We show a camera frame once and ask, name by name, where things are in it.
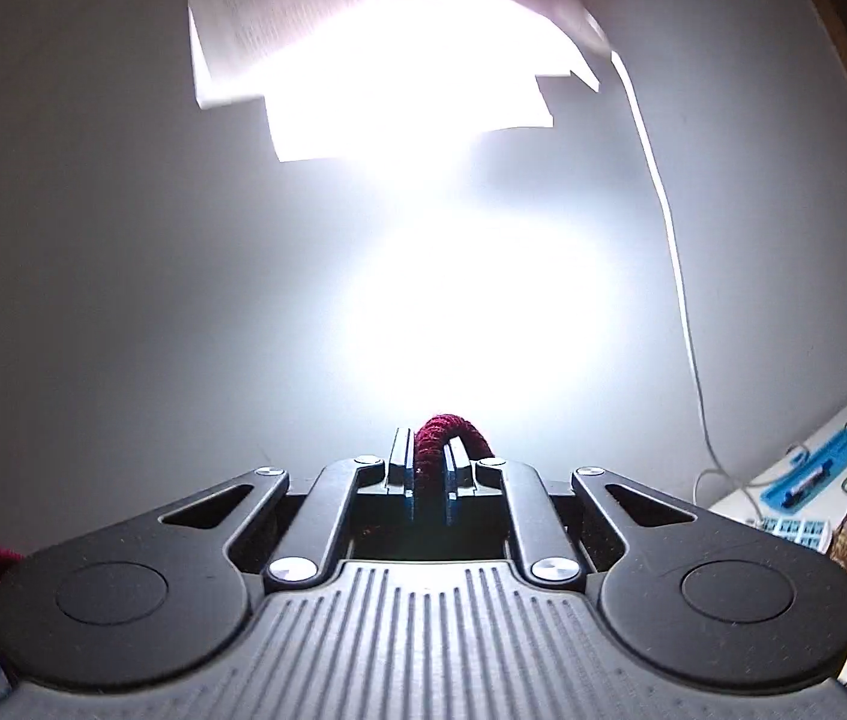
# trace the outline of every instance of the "silver screw head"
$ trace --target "silver screw head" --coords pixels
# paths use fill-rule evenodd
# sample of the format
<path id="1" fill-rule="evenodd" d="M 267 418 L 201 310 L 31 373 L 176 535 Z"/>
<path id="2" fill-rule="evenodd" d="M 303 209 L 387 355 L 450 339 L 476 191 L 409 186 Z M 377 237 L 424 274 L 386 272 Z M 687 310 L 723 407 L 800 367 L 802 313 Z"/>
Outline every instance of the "silver screw head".
<path id="1" fill-rule="evenodd" d="M 306 557 L 281 557 L 271 562 L 270 573 L 279 581 L 306 581 L 316 576 L 316 563 Z"/>
<path id="2" fill-rule="evenodd" d="M 580 563 L 569 557 L 545 557 L 530 566 L 530 573 L 543 581 L 567 581 L 580 573 Z"/>

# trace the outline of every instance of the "blue organizer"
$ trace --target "blue organizer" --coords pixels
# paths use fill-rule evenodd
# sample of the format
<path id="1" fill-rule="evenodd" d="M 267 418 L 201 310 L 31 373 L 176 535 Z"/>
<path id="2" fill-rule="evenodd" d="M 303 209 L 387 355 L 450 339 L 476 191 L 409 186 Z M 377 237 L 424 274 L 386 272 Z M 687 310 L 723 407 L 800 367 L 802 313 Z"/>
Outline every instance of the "blue organizer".
<path id="1" fill-rule="evenodd" d="M 761 501 L 783 512 L 796 514 L 820 490 L 847 469 L 847 428 L 839 431 L 819 450 L 804 459 L 780 482 L 764 491 Z"/>

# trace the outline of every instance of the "white cable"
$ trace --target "white cable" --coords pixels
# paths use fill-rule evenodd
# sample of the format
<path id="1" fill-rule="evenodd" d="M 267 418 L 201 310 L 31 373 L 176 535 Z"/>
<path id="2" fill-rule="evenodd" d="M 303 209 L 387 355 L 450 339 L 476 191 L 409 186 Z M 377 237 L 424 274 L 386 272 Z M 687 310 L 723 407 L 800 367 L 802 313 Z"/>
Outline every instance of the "white cable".
<path id="1" fill-rule="evenodd" d="M 647 135 L 646 125 L 643 124 L 643 114 L 641 108 L 636 104 L 636 92 L 633 90 L 633 84 L 630 80 L 630 74 L 627 73 L 627 68 L 623 64 L 623 60 L 617 52 L 610 53 L 610 61 L 616 69 L 617 76 L 623 83 L 624 91 L 627 93 L 627 100 L 630 103 L 630 112 L 633 114 L 633 123 L 636 124 L 636 132 L 641 137 L 641 146 L 643 146 L 643 155 L 647 161 L 647 168 L 650 170 L 650 178 L 654 182 L 654 189 L 657 190 L 657 199 L 660 201 L 660 210 L 663 212 L 663 226 L 666 228 L 667 247 L 670 250 L 670 265 L 673 266 L 673 279 L 677 287 L 677 304 L 680 308 L 680 322 L 684 328 L 684 346 L 686 347 L 686 360 L 690 365 L 690 375 L 693 379 L 694 391 L 697 396 L 697 413 L 700 418 L 700 428 L 704 434 L 704 445 L 707 447 L 707 453 L 710 455 L 710 461 L 713 463 L 713 469 L 707 469 L 702 472 L 693 484 L 693 503 L 697 503 L 697 488 L 708 473 L 719 473 L 721 476 L 729 480 L 740 493 L 747 496 L 756 512 L 756 519 L 761 520 L 763 512 L 761 507 L 756 504 L 755 498 L 747 490 L 747 485 L 741 482 L 737 477 L 727 471 L 724 464 L 721 463 L 716 452 L 713 450 L 713 443 L 710 440 L 710 428 L 707 423 L 707 409 L 704 405 L 704 390 L 700 384 L 700 370 L 697 367 L 697 353 L 693 345 L 693 334 L 690 332 L 690 319 L 686 311 L 686 288 L 684 288 L 684 269 L 680 264 L 680 252 L 677 249 L 677 234 L 673 226 L 673 214 L 670 211 L 670 201 L 667 199 L 666 191 L 663 189 L 663 181 L 660 179 L 660 171 L 657 170 L 657 160 L 654 159 L 654 153 L 650 148 L 650 138 Z"/>

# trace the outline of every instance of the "bright light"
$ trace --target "bright light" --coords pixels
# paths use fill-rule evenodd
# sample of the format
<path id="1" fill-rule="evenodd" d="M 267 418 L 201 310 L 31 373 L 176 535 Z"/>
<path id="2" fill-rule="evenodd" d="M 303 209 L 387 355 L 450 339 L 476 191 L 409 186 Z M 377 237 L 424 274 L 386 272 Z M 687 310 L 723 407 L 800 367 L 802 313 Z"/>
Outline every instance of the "bright light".
<path id="1" fill-rule="evenodd" d="M 550 20 L 510 0 L 366 0 L 257 73 L 281 161 L 426 164 L 482 132 L 551 127 L 536 76 L 597 79 Z"/>
<path id="2" fill-rule="evenodd" d="M 615 322 L 593 241 L 530 215 L 445 212 L 390 237 L 345 295 L 348 389 L 410 418 L 527 418 L 599 362 Z"/>

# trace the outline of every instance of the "white wall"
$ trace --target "white wall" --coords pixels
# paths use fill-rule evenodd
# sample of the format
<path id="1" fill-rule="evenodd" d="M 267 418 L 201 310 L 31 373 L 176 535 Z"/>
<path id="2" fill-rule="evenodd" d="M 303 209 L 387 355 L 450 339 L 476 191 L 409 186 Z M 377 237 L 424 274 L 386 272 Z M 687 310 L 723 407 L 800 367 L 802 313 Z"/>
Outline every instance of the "white wall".
<path id="1" fill-rule="evenodd" d="M 847 401 L 847 81 L 807 0 L 586 1 L 673 202 L 715 445 L 756 472 Z M 0 0 L 0 543 L 58 541 L 264 460 L 312 475 L 452 409 L 544 475 L 585 461 L 689 495 L 705 457 L 660 211 L 622 90 L 595 67 L 601 95 L 545 84 L 555 129 L 497 133 L 412 194 L 278 164 L 260 103 L 199 111 L 185 0 Z M 439 268 L 422 292 L 387 259 L 417 290 L 364 290 L 382 341 L 353 365 L 361 274 L 393 247 L 418 264 L 406 230 L 461 215 L 486 225 L 487 257 L 531 257 L 513 224 L 534 241 L 559 227 L 528 266 L 578 262 L 577 242 L 592 268 L 550 306 L 522 284 L 494 303 Z M 487 368 L 481 338 L 521 306 L 540 338 L 524 329 Z M 441 311 L 458 347 L 382 380 L 378 324 L 455 338 Z M 600 329 L 566 366 L 557 320 Z M 446 359 L 482 373 L 434 375 Z"/>

